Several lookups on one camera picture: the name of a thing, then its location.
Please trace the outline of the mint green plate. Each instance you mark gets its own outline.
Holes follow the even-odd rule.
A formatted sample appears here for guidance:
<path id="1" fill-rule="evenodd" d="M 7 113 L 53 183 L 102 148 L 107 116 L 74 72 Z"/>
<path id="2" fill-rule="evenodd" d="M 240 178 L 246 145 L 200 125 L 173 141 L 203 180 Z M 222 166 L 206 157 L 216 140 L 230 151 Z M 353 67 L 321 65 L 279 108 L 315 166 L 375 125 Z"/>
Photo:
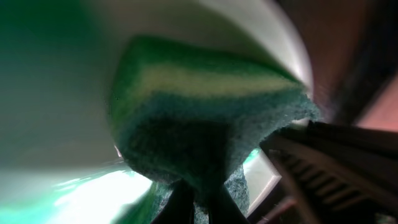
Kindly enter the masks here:
<path id="1" fill-rule="evenodd" d="M 2 1 L 2 223 L 122 223 L 148 193 L 109 126 L 119 61 L 142 35 L 284 70 L 313 101 L 308 53 L 274 1 Z M 253 168 L 248 214 L 277 180 L 263 154 Z"/>

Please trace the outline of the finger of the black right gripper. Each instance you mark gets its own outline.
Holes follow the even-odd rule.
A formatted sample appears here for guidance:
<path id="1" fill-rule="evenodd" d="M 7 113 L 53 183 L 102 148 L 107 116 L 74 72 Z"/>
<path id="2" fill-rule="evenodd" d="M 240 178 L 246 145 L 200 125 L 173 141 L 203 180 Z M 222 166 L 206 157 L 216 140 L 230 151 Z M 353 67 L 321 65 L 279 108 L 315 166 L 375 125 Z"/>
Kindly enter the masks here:
<path id="1" fill-rule="evenodd" d="M 280 180 L 250 222 L 397 222 L 396 133 L 311 122 L 274 132 L 261 149 Z"/>

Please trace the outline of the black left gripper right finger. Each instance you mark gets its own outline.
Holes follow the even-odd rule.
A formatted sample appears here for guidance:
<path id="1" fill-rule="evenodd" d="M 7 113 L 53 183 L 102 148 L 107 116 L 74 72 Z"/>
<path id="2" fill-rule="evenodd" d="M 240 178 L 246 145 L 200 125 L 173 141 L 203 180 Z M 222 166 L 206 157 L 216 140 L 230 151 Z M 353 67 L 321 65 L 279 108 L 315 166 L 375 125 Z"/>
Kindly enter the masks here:
<path id="1" fill-rule="evenodd" d="M 209 224 L 249 224 L 224 185 L 208 197 L 208 219 Z"/>

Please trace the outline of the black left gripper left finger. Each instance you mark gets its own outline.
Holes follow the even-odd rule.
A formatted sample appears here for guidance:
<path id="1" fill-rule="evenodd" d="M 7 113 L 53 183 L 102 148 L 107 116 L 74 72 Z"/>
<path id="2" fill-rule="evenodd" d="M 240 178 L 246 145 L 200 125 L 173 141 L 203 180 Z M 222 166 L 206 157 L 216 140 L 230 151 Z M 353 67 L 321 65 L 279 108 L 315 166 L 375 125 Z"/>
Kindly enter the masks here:
<path id="1" fill-rule="evenodd" d="M 174 185 L 166 206 L 152 220 L 151 224 L 192 224 L 194 223 L 194 191 L 183 180 Z"/>

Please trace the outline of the green scrubbing sponge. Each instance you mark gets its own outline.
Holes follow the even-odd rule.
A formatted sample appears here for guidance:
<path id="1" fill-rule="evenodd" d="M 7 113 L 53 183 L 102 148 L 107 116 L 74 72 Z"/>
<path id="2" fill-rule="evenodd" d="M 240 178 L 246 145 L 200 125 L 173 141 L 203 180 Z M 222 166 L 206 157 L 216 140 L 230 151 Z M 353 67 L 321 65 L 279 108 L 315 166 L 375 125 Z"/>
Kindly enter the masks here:
<path id="1" fill-rule="evenodd" d="M 119 61 L 109 126 L 125 163 L 152 181 L 122 223 L 151 223 L 174 185 L 194 191 L 194 223 L 224 185 L 246 217 L 244 161 L 270 134 L 320 112 L 290 73 L 240 55 L 137 36 Z"/>

